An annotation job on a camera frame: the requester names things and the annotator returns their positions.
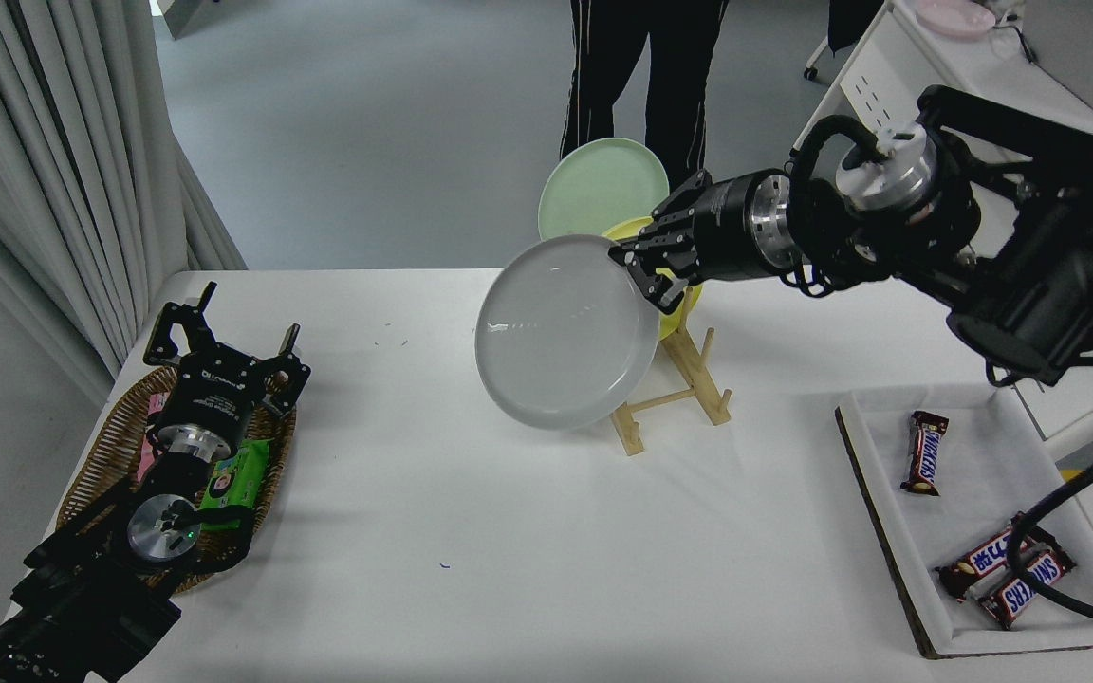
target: leg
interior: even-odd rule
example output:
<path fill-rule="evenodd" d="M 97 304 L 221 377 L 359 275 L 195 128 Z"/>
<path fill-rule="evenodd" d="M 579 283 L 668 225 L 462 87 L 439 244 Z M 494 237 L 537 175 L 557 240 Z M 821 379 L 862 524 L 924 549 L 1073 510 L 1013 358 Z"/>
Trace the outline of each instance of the leg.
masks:
<path fill-rule="evenodd" d="M 560 158 L 615 133 L 615 101 L 647 42 L 647 13 L 635 0 L 572 0 L 572 70 Z"/>
<path fill-rule="evenodd" d="M 728 0 L 660 5 L 651 17 L 647 148 L 659 156 L 669 187 L 702 168 L 707 151 L 707 72 Z"/>

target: pink package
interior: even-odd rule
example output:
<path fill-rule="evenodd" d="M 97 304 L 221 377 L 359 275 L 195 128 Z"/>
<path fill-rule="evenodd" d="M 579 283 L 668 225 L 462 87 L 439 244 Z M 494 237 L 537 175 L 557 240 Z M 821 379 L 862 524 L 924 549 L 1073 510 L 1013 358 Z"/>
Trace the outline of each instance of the pink package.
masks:
<path fill-rule="evenodd" d="M 163 407 L 166 405 L 167 392 L 151 393 L 151 402 L 146 410 L 146 433 L 142 436 L 142 449 L 140 450 L 140 459 L 138 462 L 138 474 L 134 475 L 138 483 L 142 483 L 142 479 L 146 476 L 146 472 L 151 471 L 151 467 L 154 466 L 154 446 L 151 446 L 151 440 L 149 440 L 149 434 L 151 434 L 154 424 L 160 420 L 160 413 L 163 412 Z"/>

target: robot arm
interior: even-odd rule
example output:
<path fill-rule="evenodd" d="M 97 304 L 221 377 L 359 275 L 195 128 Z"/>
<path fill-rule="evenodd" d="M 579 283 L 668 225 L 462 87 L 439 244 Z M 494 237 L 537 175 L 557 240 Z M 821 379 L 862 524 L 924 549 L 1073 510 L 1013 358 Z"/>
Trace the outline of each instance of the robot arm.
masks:
<path fill-rule="evenodd" d="M 704 280 L 781 276 L 820 297 L 896 276 L 945 304 L 955 335 L 1014 377 L 1055 385 L 1093 363 L 1093 136 L 944 86 L 918 103 L 914 125 L 880 138 L 847 117 L 816 122 L 789 174 L 713 184 L 700 172 L 611 258 L 665 311 Z M 1027 160 L 984 163 L 953 131 Z M 836 182 L 812 177 L 838 134 L 855 146 Z M 980 224 L 973 185 L 1019 209 L 994 259 L 967 247 Z"/>

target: pink plate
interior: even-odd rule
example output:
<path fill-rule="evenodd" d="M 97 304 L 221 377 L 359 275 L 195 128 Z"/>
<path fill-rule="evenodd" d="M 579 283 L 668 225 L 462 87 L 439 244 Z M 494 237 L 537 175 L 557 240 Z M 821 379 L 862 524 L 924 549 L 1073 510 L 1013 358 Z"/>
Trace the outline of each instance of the pink plate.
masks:
<path fill-rule="evenodd" d="M 930 31 L 976 39 L 997 25 L 994 13 L 968 0 L 918 0 L 918 19 Z"/>

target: yellow plate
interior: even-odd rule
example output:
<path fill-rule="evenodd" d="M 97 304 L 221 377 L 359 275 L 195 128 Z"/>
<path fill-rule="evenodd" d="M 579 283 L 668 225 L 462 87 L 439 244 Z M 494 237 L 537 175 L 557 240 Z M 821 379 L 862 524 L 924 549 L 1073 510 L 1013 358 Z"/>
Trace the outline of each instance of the yellow plate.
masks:
<path fill-rule="evenodd" d="M 611 227 L 601 234 L 602 237 L 608 239 L 626 239 L 628 237 L 634 237 L 638 234 L 638 231 L 643 229 L 644 226 L 650 224 L 651 216 L 643 216 L 640 220 L 628 220 L 623 221 L 621 224 Z M 672 272 L 669 269 L 656 269 L 657 272 L 666 273 L 668 276 L 672 276 Z M 694 286 L 687 286 L 694 295 L 694 303 L 698 303 L 698 297 L 702 295 L 702 284 L 696 284 Z M 669 334 L 677 332 L 678 327 L 681 325 L 681 306 L 678 306 L 678 310 L 672 311 L 672 314 L 663 315 L 660 314 L 660 333 L 657 339 L 665 339 Z"/>

